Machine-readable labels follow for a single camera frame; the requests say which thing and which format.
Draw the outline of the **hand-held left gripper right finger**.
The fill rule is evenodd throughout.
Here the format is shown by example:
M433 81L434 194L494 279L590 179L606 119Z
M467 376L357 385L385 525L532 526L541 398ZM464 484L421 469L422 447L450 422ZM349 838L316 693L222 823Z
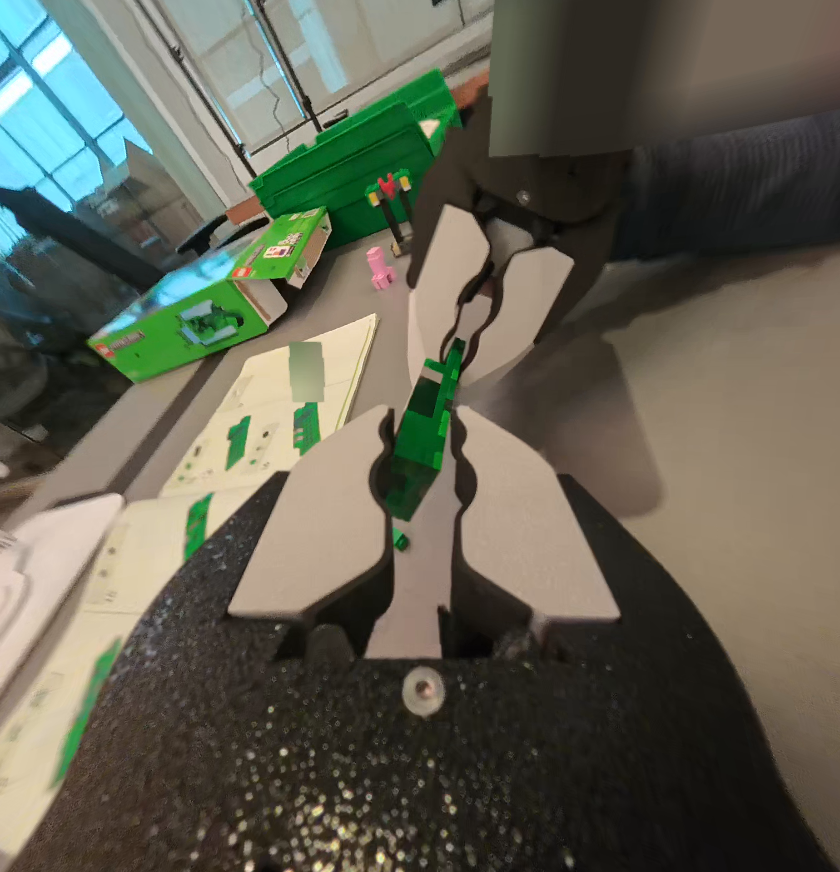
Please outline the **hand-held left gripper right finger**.
M571 624L614 624L616 604L553 467L469 407L453 421L460 502L450 611L471 635L547 638Z

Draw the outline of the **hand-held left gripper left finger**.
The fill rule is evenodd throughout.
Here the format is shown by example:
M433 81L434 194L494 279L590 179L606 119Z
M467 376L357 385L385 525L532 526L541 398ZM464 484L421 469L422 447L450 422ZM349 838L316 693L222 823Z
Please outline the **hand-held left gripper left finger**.
M394 546L386 504L393 409L376 406L307 452L286 475L228 606L309 641L335 627L363 658L392 605Z

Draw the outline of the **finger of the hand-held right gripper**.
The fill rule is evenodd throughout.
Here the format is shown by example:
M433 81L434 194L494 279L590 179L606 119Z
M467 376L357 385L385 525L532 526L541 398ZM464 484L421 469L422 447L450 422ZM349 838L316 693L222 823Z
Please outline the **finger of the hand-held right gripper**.
M574 264L554 247L512 255L495 279L487 317L469 340L462 386L503 374L533 348Z
M491 314L491 300L477 296L461 312L457 300L481 273L490 244L470 212L446 205L436 225L416 286L408 295L407 362L411 385L427 358L439 359L442 342L456 325L455 337L469 343Z

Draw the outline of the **green brick assembly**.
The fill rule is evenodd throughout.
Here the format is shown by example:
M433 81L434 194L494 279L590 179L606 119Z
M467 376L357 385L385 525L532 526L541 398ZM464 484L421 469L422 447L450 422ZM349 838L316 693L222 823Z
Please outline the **green brick assembly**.
M455 339L443 362L426 359L395 435L386 503L409 521L442 469L465 342Z

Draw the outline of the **person's right forearm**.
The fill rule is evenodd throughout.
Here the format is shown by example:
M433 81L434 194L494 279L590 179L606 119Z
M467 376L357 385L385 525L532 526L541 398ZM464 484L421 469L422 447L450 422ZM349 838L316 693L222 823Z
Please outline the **person's right forearm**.
M636 148L609 261L840 243L840 109Z

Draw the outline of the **grey desk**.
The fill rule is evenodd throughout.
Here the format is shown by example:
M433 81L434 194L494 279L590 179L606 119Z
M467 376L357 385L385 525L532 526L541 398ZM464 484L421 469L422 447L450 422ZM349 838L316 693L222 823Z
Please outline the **grey desk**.
M322 256L261 339L133 387L10 519L156 498L245 361L372 313L352 421L412 390L404 279ZM288 473L164 586L17 870L840 870L840 246L606 268L458 390L562 482L621 618L471 635L444 467L363 658L228 614Z

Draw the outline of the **black and red brick figure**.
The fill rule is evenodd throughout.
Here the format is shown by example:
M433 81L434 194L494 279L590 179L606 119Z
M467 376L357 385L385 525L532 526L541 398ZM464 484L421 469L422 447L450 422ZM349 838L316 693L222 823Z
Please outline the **black and red brick figure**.
M407 169L379 177L365 189L368 204L381 210L392 234L391 251L394 257L402 258L411 253L414 236L414 213L410 198L413 189L412 176Z

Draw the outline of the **building instruction booklet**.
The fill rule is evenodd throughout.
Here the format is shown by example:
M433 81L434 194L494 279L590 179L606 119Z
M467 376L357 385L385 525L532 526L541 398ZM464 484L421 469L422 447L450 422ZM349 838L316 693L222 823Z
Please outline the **building instruction booklet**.
M118 516L74 615L0 727L0 853L16 856L54 800L110 671L169 579L273 474L344 426L375 314L248 358L156 498Z

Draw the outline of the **green plastic crate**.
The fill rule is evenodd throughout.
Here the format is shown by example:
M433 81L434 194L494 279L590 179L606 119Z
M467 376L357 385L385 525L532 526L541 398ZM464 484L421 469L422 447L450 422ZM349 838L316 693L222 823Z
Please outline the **green plastic crate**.
M414 202L449 128L462 126L457 103L439 69L425 72L386 97L301 144L249 183L264 210L284 214L325 207L338 248L386 228L367 191L399 171L410 176Z

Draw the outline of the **black office chair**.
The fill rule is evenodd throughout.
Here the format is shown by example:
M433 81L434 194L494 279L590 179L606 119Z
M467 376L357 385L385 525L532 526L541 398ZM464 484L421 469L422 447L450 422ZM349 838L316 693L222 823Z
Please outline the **black office chair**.
M228 221L229 219L226 213L221 213L217 217L207 221L175 247L175 255L182 256L193 254L196 257L204 256L210 249L210 240L215 230Z

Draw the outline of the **green cardboard toy box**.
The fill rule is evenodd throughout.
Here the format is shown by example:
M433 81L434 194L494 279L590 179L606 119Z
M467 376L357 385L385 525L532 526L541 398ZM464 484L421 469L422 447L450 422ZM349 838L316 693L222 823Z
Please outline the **green cardboard toy box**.
M286 314L331 233L324 207L264 220L168 273L87 346L138 384L258 337Z

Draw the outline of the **black tripod stand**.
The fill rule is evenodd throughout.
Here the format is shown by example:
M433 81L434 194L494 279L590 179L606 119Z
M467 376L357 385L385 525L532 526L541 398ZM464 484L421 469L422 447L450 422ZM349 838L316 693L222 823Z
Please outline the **black tripod stand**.
M255 16L260 22L265 38L273 49L273 53L277 60L279 68L283 72L283 77L285 81L289 84L291 93L293 94L296 102L301 108L303 119L311 122L317 134L322 133L323 126L321 125L318 116L313 109L313 104L310 100L310 97L305 92L305 89L303 88L298 78L298 74L294 68L292 61L288 56L287 51L283 47L281 39L279 38L277 32L274 29L273 22L265 8L265 1L252 1L251 5L253 7Z
M190 91L196 95L210 120L217 126L221 136L229 143L229 150L242 165L249 179L256 179L258 173L251 164L250 154L246 146L232 125L228 113L224 110L214 89L205 78L199 63L189 49L189 45L180 30L174 26L164 2L133 1L132 5L152 29L171 61L181 71Z

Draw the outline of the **white plastic bag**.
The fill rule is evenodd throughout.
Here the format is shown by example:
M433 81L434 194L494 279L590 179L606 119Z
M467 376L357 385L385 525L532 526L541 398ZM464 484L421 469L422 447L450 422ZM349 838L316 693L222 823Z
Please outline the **white plastic bag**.
M40 512L0 545L0 698L32 655L126 503L87 496Z

